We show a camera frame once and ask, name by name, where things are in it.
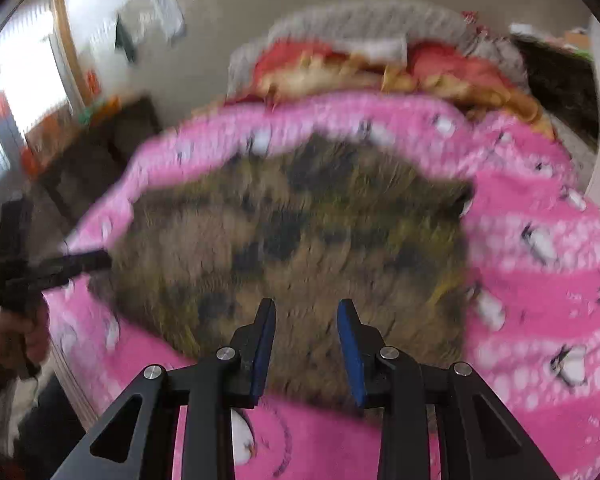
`beige wall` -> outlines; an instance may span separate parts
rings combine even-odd
[[[166,43],[156,23],[146,27],[138,46],[138,64],[130,66],[113,51],[113,28],[82,52],[83,66],[94,64],[106,93],[148,91],[166,125],[176,124],[189,111],[206,104],[226,89],[231,52],[263,34],[278,17],[301,7],[331,0],[178,0],[187,35]],[[454,10],[478,10],[480,20],[506,31],[511,22],[531,23],[560,34],[586,26],[589,11],[580,0],[429,0]],[[131,0],[122,15],[133,33],[140,17],[151,13],[149,0]]]

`pink penguin bedding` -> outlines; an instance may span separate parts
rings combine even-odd
[[[145,143],[125,176],[82,219],[71,252],[110,247],[132,203],[149,187],[196,178],[249,139],[266,153],[290,150],[314,130],[373,142],[427,176],[466,177],[475,197],[462,226],[474,301],[465,358],[522,423],[563,479],[600,471],[600,211],[573,186],[559,143],[495,112],[469,123],[424,96],[339,93],[270,110],[236,105]],[[97,413],[146,365],[188,363],[87,292],[88,276],[46,294],[51,333]],[[379,430],[336,413],[265,396],[247,414],[255,440],[238,480],[376,477]],[[440,464],[432,441],[432,475]],[[178,477],[176,452],[174,476]]]

